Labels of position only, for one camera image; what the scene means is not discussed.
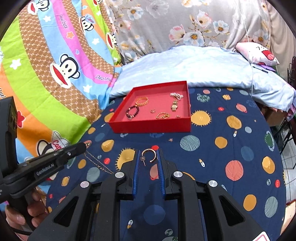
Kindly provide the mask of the person left hand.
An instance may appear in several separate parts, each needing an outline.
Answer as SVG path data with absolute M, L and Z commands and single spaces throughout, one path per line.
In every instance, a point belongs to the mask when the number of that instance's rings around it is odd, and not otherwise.
M 24 227 L 28 226 L 23 213 L 28 213 L 31 219 L 31 225 L 38 227 L 41 222 L 48 216 L 49 212 L 44 204 L 46 200 L 46 194 L 39 187 L 32 192 L 32 202 L 27 206 L 26 212 L 19 212 L 19 209 L 15 209 L 11 206 L 11 201 L 5 207 L 6 221 L 11 228 L 16 230 L 24 230 Z

